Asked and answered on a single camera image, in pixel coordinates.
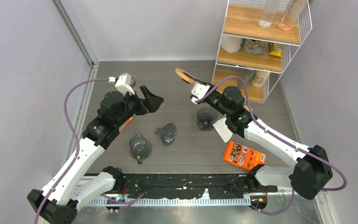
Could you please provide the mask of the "white paper coffee filter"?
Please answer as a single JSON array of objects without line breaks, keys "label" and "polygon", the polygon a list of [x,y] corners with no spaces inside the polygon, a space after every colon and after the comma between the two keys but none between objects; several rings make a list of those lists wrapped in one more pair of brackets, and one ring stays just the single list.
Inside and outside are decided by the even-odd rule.
[{"label": "white paper coffee filter", "polygon": [[233,133],[229,130],[228,126],[226,125],[226,120],[227,118],[223,117],[213,124],[214,129],[225,143],[229,142],[229,140],[233,136]]}]

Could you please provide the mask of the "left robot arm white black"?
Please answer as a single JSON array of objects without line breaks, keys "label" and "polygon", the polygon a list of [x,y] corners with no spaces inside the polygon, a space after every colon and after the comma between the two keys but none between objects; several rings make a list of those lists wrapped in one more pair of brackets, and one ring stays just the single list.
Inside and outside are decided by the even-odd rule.
[{"label": "left robot arm white black", "polygon": [[120,134],[120,128],[134,115],[156,112],[164,99],[140,87],[144,98],[128,91],[110,91],[101,101],[98,115],[84,130],[76,150],[59,172],[41,190],[27,196],[37,217],[50,224],[70,224],[90,201],[111,191],[124,189],[123,174],[111,166],[87,183],[78,186],[86,171]]}]

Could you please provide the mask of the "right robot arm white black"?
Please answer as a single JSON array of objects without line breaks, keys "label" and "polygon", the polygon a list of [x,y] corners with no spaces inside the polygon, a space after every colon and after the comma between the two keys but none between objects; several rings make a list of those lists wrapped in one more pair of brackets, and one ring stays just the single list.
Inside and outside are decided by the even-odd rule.
[{"label": "right robot arm white black", "polygon": [[222,93],[210,84],[196,82],[191,88],[191,101],[207,103],[223,118],[217,121],[219,134],[230,139],[233,134],[253,141],[272,152],[287,164],[286,168],[257,165],[247,179],[252,191],[268,185],[292,188],[297,194],[311,200],[333,177],[325,149],[319,145],[308,147],[269,127],[244,107],[245,98],[240,89],[228,86]]}]

